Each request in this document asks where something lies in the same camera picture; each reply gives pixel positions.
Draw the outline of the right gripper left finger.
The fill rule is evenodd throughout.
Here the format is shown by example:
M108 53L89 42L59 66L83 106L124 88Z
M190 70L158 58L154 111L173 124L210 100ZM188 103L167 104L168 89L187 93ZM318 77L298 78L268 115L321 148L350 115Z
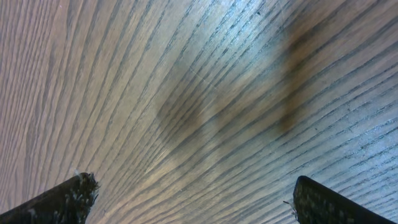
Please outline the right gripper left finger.
M1 214L1 223L84 223L98 196L93 173L82 172Z

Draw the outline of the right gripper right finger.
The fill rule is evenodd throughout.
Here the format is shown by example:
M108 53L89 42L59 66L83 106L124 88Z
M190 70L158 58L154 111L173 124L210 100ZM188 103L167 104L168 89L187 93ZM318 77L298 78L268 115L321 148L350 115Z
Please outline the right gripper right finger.
M304 175L295 184L293 209L304 224L394 224Z

